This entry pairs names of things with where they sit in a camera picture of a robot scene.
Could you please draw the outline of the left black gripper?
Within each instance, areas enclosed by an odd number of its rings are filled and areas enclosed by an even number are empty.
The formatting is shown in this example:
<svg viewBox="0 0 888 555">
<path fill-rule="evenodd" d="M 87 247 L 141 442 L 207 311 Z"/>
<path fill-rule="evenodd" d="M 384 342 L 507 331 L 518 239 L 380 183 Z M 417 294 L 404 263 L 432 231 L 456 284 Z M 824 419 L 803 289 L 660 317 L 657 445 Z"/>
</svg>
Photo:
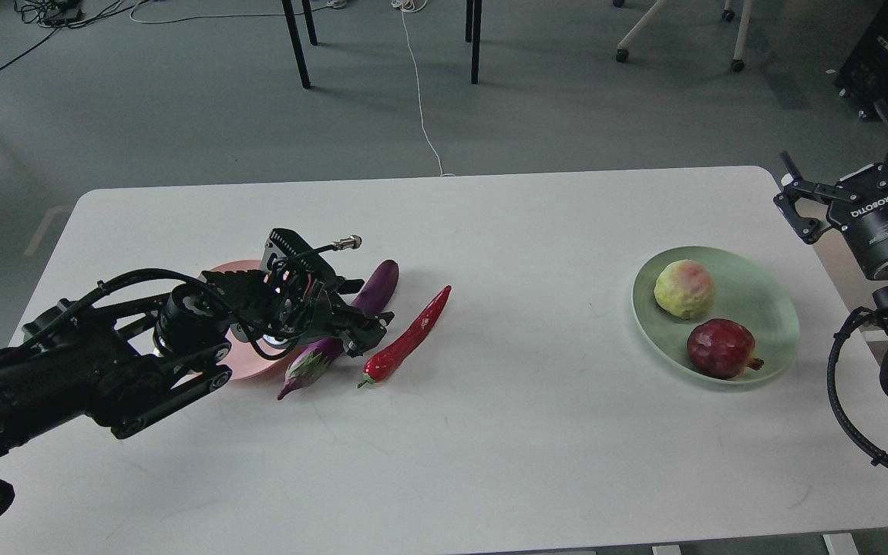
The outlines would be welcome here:
<svg viewBox="0 0 888 555">
<path fill-rule="evenodd" d="M 224 303 L 208 299 L 208 333 L 221 335 L 243 324 L 248 338 L 271 336 L 299 343 L 325 338 L 325 356 L 360 356 L 379 345 L 395 318 L 391 311 L 367 312 L 352 306 L 335 307 L 332 298 L 359 294 L 366 280 L 349 280 L 334 271 L 282 267 L 261 270 L 205 271 L 205 284 Z"/>
</svg>

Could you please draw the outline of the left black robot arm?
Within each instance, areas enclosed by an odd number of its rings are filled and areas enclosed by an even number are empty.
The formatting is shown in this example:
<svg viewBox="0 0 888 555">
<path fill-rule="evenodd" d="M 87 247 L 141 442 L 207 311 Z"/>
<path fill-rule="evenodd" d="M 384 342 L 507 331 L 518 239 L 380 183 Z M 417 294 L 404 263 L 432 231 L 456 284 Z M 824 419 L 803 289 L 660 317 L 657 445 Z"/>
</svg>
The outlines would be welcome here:
<svg viewBox="0 0 888 555">
<path fill-rule="evenodd" d="M 130 438 L 229 382 L 234 341 L 265 361 L 325 338 L 372 350 L 392 320 L 383 277 L 346 280 L 323 257 L 360 246 L 353 235 L 314 248 L 275 228 L 257 268 L 138 268 L 60 300 L 0 350 L 0 457 L 81 415 Z M 0 516 L 14 498 L 0 480 Z"/>
</svg>

